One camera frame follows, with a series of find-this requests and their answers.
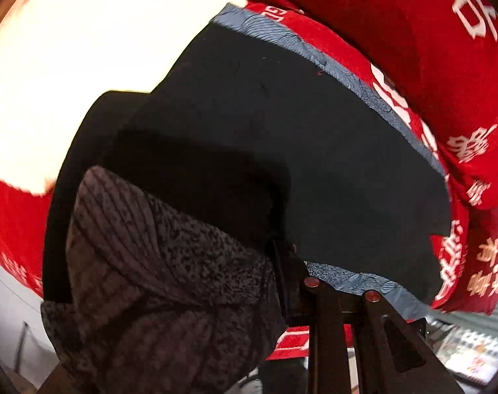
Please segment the black pants with grey waistband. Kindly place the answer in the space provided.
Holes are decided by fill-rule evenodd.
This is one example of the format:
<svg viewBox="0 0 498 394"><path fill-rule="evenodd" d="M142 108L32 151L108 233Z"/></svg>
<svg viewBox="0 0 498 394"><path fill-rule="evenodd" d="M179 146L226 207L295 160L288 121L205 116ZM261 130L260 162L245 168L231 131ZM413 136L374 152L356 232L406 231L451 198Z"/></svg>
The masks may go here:
<svg viewBox="0 0 498 394"><path fill-rule="evenodd" d="M225 6L148 94L93 103L59 171L44 327L80 393L223 393L285 331L286 268L441 280L444 169L338 62Z"/></svg>

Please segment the patterned box on floor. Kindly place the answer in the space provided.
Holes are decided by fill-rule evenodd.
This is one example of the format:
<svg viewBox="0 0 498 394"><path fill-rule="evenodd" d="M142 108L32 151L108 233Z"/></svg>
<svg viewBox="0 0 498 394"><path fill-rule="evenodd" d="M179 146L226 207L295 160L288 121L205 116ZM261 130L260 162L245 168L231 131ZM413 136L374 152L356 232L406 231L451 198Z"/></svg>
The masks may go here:
<svg viewBox="0 0 498 394"><path fill-rule="evenodd" d="M498 371L498 338L440 320L427 327L427 341L454 376L481 387Z"/></svg>

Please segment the red blanket with white lettering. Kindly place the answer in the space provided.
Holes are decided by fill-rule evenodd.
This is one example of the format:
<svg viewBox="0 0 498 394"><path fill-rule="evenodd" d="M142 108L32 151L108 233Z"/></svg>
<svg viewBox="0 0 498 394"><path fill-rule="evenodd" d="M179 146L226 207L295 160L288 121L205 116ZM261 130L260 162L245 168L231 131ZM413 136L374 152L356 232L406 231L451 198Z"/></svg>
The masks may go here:
<svg viewBox="0 0 498 394"><path fill-rule="evenodd" d="M492 0L0 0L0 266L37 294L59 168L96 98L147 93L232 3L288 27L381 97L446 169L436 238L456 317L498 322L498 13Z"/></svg>

